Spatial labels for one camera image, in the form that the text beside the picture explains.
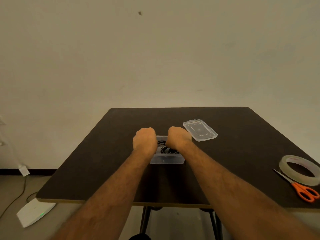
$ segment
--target plastic container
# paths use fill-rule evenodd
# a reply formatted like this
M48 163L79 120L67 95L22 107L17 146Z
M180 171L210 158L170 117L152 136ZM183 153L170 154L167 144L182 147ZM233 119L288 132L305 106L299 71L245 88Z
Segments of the plastic container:
M158 141L166 141L168 136L157 136ZM158 146L157 152L150 161L150 164L183 164L185 159L181 154L159 153L163 145Z
M184 122L183 126L196 141L207 141L218 136L218 133L202 120L189 120Z

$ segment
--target plastic lid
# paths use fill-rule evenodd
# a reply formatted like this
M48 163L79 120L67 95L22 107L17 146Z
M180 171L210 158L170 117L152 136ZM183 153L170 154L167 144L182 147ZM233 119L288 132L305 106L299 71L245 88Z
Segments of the plastic lid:
M218 133L202 120L189 120L184 122L183 126L196 141L207 141L218 136Z

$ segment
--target forearm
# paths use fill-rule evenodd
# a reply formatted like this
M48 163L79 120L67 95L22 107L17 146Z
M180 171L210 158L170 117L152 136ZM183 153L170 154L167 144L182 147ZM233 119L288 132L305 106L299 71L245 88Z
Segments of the forearm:
M149 162L148 156L133 151L52 240L118 239Z
M235 239L318 239L294 216L211 159L191 141L178 150Z

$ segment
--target clear tape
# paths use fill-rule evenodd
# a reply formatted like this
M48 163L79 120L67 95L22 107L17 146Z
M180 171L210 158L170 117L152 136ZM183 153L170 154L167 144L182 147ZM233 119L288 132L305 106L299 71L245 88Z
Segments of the clear tape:
M314 177L308 177L297 171L293 170L287 163L295 163L301 165L313 173ZM298 156L287 155L284 156L279 162L281 171L288 177L297 181L298 183L315 186L320 184L320 168L313 162Z

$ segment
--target gray floor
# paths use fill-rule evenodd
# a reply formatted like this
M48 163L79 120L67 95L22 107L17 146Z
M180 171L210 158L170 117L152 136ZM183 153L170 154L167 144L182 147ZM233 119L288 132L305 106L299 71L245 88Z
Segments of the gray floor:
M28 177L25 193L10 206L0 219L0 240L42 240L48 239L59 226L81 205L57 204L47 215L35 224L22 228L16 214L26 204L26 198L38 191L49 177ZM22 192L22 176L0 176L0 214ZM320 231L320 213L295 213L312 228ZM142 207L133 206L120 236L127 240L139 233ZM147 229L152 240L163 239L214 239L209 214L199 209L163 208L152 211ZM223 228L224 239L231 239Z

